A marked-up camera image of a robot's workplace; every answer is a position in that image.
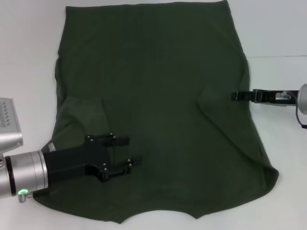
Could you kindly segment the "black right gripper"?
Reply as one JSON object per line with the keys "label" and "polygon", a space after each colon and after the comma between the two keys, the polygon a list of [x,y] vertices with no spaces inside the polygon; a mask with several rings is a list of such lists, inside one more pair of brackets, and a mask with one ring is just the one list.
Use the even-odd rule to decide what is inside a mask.
{"label": "black right gripper", "polygon": [[259,104],[296,105],[298,91],[269,91],[254,89],[253,91],[237,91],[231,93],[232,101],[253,101]]}

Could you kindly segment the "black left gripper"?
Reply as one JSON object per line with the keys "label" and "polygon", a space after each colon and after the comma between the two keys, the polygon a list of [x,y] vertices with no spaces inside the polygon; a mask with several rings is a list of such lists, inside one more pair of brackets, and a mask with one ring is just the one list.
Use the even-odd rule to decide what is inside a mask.
{"label": "black left gripper", "polygon": [[131,174],[132,168],[142,164],[141,156],[132,156],[119,163],[108,164],[106,147],[127,146],[129,136],[89,135],[80,146],[43,153],[49,184],[84,176],[95,176],[104,182]]}

